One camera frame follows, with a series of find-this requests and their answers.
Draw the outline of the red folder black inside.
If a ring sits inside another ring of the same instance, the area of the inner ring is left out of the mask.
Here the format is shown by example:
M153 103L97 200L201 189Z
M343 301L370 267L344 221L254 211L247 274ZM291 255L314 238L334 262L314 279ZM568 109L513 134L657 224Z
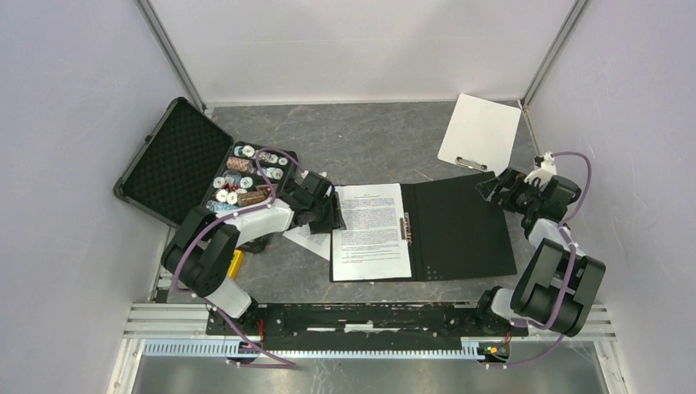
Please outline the red folder black inside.
M502 208L475 186L491 172L400 184L410 215L408 245L413 276L374 282L436 282L503 277L517 272Z

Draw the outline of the printed text paper sheet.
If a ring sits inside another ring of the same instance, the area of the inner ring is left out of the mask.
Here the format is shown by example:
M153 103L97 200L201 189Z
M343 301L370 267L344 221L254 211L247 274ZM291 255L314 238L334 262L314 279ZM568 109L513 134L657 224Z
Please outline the printed text paper sheet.
M344 229L332 233L334 282L410 279L410 253L401 221L405 218L398 183L338 186Z

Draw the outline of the white clipboard metal clip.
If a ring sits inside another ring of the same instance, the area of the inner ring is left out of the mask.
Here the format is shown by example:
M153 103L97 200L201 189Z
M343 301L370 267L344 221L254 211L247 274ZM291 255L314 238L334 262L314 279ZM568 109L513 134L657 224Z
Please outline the white clipboard metal clip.
M508 168L520 123L516 106L461 94L456 100L437 158L479 172Z

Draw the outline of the white paper sheet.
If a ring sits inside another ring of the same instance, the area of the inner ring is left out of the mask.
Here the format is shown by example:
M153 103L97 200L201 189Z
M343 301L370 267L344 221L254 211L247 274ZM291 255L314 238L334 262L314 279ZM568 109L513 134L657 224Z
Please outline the white paper sheet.
M312 234L309 225L296 227L282 234L289 241L295 242L297 245L309 250L317 256L330 260L331 253L331 235L330 234Z

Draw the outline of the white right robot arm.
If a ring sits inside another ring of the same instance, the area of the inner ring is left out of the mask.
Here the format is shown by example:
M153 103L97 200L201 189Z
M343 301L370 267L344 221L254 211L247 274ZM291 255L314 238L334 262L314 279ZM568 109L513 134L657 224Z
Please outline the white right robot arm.
M606 273L603 262L572 240L564 221L569 206L580 202L581 188L563 176L542 182L508 168L477 190L488 202L521 214L524 236L535 252L514 288L495 286L483 293L475 327L485 335L529 327L577 335Z

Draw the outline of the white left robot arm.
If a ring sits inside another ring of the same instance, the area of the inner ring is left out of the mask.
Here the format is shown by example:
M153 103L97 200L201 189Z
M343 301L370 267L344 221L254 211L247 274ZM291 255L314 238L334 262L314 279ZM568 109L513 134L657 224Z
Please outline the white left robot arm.
M239 201L256 203L215 213L204 205L189 211L165 247L160 264L172 274L172 285L183 284L227 315L238 334L258 323L254 299L227 273L235 249L250 241L308 226L313 234L345 228L336 187L317 172L306 172L299 183L273 186L269 192L246 193Z

